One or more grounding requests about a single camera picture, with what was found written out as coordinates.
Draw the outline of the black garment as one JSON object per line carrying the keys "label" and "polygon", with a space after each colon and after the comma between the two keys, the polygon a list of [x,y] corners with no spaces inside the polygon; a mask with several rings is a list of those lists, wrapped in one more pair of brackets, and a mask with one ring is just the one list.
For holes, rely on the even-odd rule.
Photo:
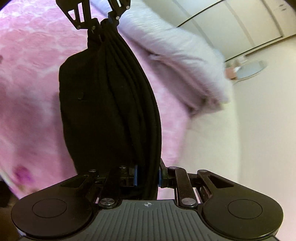
{"label": "black garment", "polygon": [[64,140],[78,174],[137,169],[132,197],[156,199],[162,132],[153,90],[109,20],[87,32],[86,50],[59,69]]}

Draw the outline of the pink floral bed sheet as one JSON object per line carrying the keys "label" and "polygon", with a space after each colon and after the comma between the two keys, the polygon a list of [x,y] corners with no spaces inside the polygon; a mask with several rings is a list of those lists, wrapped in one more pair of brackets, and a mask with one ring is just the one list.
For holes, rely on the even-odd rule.
{"label": "pink floral bed sheet", "polygon": [[1,10],[1,178],[18,198],[76,174],[66,148],[59,67],[87,47],[55,1]]}

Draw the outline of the white striped quilt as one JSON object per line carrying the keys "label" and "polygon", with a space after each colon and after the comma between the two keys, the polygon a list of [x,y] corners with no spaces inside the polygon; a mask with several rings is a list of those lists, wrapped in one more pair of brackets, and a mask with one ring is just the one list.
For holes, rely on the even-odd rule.
{"label": "white striped quilt", "polygon": [[222,55],[200,36],[176,28],[144,1],[132,1],[119,30],[148,53],[152,70],[192,114],[230,101]]}

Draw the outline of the round glass side table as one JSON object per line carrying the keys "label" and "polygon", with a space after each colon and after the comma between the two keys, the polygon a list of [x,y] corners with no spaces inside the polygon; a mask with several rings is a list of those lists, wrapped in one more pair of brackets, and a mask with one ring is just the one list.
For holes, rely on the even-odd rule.
{"label": "round glass side table", "polygon": [[225,74],[230,80],[245,80],[259,74],[266,66],[264,61],[245,62],[225,68]]}

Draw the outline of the white wardrobe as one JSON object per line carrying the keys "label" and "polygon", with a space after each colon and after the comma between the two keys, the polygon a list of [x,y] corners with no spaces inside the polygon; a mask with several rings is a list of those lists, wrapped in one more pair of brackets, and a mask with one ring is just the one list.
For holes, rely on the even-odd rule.
{"label": "white wardrobe", "polygon": [[145,3],[172,25],[201,36],[225,60],[295,35],[287,1],[154,1]]}

